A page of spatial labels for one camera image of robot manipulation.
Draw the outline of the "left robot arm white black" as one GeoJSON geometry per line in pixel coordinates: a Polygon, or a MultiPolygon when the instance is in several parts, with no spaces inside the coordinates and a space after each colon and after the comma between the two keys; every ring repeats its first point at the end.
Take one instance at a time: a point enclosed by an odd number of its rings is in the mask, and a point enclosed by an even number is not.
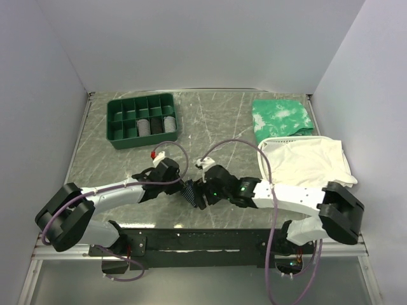
{"type": "Polygon", "coordinates": [[[161,193],[177,193],[184,187],[184,175],[176,166],[159,165],[106,186],[65,184],[35,217],[41,241],[56,252],[83,243],[120,255],[128,248],[123,228],[113,220],[94,220],[94,216],[124,205],[144,203],[161,193]]]}

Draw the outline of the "navy striped underwear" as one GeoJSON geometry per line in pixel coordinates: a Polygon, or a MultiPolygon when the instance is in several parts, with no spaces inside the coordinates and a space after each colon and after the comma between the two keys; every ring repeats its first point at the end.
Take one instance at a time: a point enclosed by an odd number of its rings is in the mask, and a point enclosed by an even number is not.
{"type": "Polygon", "coordinates": [[[202,194],[198,182],[194,182],[191,179],[187,180],[184,188],[181,190],[181,195],[193,208],[200,206],[202,194]]]}

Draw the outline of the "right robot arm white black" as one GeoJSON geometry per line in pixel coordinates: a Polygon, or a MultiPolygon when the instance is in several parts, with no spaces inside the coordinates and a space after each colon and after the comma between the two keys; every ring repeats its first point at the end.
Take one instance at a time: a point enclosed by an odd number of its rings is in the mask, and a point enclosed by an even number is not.
{"type": "Polygon", "coordinates": [[[200,208],[229,201],[239,208],[277,208],[305,215],[287,220],[278,238],[283,252],[293,253],[309,241],[331,238],[355,245],[359,240],[364,205],[337,182],[324,187],[271,185],[265,179],[237,178],[221,165],[199,165],[202,178],[195,186],[200,208]]]}

